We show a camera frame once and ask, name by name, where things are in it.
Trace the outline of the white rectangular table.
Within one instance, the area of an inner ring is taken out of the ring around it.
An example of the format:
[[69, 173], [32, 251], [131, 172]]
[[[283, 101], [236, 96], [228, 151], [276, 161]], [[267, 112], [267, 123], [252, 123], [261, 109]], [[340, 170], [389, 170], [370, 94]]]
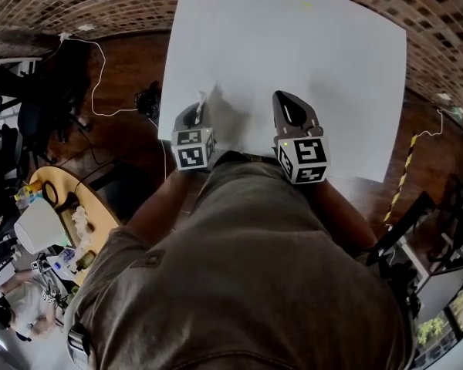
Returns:
[[272, 152], [272, 96], [314, 108], [332, 177], [383, 181], [400, 122], [405, 31], [349, 0], [178, 0], [158, 136], [200, 95], [218, 147]]

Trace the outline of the person's left forearm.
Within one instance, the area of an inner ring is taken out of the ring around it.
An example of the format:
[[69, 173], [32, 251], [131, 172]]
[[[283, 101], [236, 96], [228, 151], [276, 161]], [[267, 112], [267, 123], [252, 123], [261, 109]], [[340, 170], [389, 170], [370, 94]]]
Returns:
[[162, 241], [174, 228], [193, 181], [194, 173], [174, 170], [127, 222], [128, 231], [150, 247]]

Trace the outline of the black swivel chair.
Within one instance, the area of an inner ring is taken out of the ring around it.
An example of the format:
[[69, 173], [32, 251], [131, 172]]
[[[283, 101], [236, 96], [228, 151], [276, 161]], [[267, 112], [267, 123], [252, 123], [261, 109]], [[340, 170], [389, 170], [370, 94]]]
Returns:
[[79, 118], [80, 107], [86, 94], [87, 82], [82, 77], [66, 73], [26, 73], [19, 76], [0, 65], [0, 115], [20, 105], [18, 130], [22, 136], [22, 151], [30, 155], [35, 167], [39, 159], [49, 165], [57, 159], [47, 156], [49, 138], [57, 133], [59, 141], [66, 142], [69, 124], [80, 131], [90, 132], [93, 125]]

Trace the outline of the dark glass bottle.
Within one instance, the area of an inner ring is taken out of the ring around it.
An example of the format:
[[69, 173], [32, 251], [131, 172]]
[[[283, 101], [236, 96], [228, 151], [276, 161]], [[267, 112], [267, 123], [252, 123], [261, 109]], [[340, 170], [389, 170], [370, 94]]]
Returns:
[[76, 270], [84, 271], [87, 270], [96, 258], [96, 253], [87, 251], [81, 258], [76, 261]]

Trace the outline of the person's grey shirt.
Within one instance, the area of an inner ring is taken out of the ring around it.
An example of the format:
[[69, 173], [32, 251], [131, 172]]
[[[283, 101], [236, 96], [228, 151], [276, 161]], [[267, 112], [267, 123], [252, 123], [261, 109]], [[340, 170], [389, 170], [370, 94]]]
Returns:
[[153, 247], [113, 229], [64, 318], [76, 370], [405, 370], [409, 270], [348, 253], [276, 162], [228, 152]]

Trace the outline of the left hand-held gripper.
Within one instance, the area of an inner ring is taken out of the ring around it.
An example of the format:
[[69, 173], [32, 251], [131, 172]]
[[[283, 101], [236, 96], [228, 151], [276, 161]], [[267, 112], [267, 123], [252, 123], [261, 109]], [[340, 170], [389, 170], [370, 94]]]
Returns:
[[180, 171], [208, 167], [215, 151], [215, 131], [206, 101], [192, 104], [177, 116], [171, 134], [171, 150]]

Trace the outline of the window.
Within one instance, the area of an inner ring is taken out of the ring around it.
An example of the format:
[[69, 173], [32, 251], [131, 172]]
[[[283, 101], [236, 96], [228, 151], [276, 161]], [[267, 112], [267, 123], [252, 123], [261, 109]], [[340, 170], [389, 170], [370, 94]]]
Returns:
[[427, 370], [463, 339], [463, 289], [435, 317], [417, 327], [411, 370]]

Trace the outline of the yellow black tape strip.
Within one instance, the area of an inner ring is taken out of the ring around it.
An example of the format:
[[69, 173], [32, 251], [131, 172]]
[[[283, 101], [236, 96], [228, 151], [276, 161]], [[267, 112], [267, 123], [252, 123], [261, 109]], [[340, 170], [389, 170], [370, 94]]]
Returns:
[[400, 196], [400, 193], [402, 191], [402, 188], [403, 188], [403, 185], [404, 185], [404, 182], [407, 178], [407, 172], [408, 172], [408, 169], [409, 169], [409, 166], [411, 164], [411, 160], [412, 160], [412, 156], [413, 156], [413, 152], [414, 152], [414, 146], [415, 146], [415, 143], [417, 142], [417, 138], [419, 137], [418, 134], [414, 134], [412, 137], [411, 137], [411, 141], [410, 141], [410, 146], [409, 146], [409, 149], [408, 149], [408, 153], [407, 153], [407, 157], [406, 157], [406, 160], [404, 162], [404, 169], [403, 169], [403, 172], [400, 176], [400, 179], [399, 179], [399, 182], [398, 182], [398, 185], [397, 185], [397, 189], [393, 195], [393, 198], [390, 202], [390, 205], [389, 205], [389, 208], [383, 218], [383, 221], [382, 221], [382, 224], [384, 226], [387, 226], [387, 222], [388, 220], [390, 219], [390, 216], [393, 212], [393, 209], [394, 209], [394, 206], [396, 204], [396, 202], [398, 201], [399, 199], [399, 196]]

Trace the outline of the white crumpled wad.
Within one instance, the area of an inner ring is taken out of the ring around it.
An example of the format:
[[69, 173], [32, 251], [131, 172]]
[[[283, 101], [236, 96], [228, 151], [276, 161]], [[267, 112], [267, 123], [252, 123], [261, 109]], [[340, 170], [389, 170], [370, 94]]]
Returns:
[[77, 236], [81, 242], [89, 243], [91, 241], [94, 226], [88, 221], [87, 212], [84, 206], [79, 205], [73, 212], [71, 219], [74, 223]]

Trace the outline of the person's right forearm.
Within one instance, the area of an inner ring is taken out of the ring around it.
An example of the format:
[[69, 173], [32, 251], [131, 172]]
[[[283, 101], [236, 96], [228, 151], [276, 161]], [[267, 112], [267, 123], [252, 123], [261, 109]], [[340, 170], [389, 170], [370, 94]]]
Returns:
[[310, 202], [333, 241], [348, 253], [367, 251], [377, 238], [363, 215], [328, 181], [315, 183]]

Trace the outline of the small white object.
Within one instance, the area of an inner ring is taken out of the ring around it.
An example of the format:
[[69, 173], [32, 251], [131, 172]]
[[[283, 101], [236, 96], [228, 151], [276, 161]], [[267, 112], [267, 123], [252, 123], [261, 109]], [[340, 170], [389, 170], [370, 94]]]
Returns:
[[[204, 91], [199, 91], [198, 92], [198, 95], [200, 97], [199, 99], [199, 102], [198, 102], [198, 105], [200, 104], [200, 102], [204, 102], [208, 100], [208, 95], [206, 92]], [[196, 112], [195, 112], [195, 120], [194, 120], [194, 123], [197, 125], [198, 124], [198, 108], [196, 109]]]

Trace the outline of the white desk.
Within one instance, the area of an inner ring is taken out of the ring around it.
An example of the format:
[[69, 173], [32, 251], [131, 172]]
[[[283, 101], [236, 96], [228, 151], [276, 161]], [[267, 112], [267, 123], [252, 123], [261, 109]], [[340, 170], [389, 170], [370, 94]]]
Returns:
[[[425, 265], [407, 241], [404, 235], [397, 242], [414, 269], [417, 271], [417, 297], [421, 303], [421, 312], [439, 312], [458, 293], [463, 285], [463, 264], [449, 266], [445, 262], [437, 266]], [[451, 250], [449, 261], [463, 262], [463, 247]]]

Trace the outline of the white lamp shade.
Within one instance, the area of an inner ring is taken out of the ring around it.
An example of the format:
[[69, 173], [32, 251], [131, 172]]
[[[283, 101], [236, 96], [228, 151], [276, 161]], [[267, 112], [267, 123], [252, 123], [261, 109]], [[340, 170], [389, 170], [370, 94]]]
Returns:
[[14, 225], [19, 243], [36, 254], [52, 245], [63, 245], [65, 231], [58, 214], [43, 198], [36, 198]]

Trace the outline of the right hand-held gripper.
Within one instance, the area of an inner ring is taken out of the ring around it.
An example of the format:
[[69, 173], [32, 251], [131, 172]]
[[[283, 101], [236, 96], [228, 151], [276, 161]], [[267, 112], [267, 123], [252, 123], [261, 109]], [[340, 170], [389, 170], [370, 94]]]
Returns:
[[272, 106], [275, 155], [288, 181], [323, 182], [330, 167], [330, 155], [327, 137], [314, 109], [298, 96], [279, 90], [273, 93]]

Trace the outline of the round wooden table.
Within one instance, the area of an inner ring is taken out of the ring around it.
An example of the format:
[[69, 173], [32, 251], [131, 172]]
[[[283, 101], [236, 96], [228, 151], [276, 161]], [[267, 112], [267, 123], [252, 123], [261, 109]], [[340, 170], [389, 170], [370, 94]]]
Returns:
[[98, 254], [106, 243], [111, 230], [121, 225], [117, 216], [104, 200], [87, 184], [80, 183], [81, 178], [78, 175], [63, 167], [40, 167], [32, 174], [29, 182], [36, 180], [42, 183], [44, 181], [51, 182], [59, 195], [60, 203], [66, 199], [68, 192], [76, 193], [80, 204], [87, 213], [87, 220], [94, 228], [91, 233], [90, 244], [86, 246], [86, 249]]

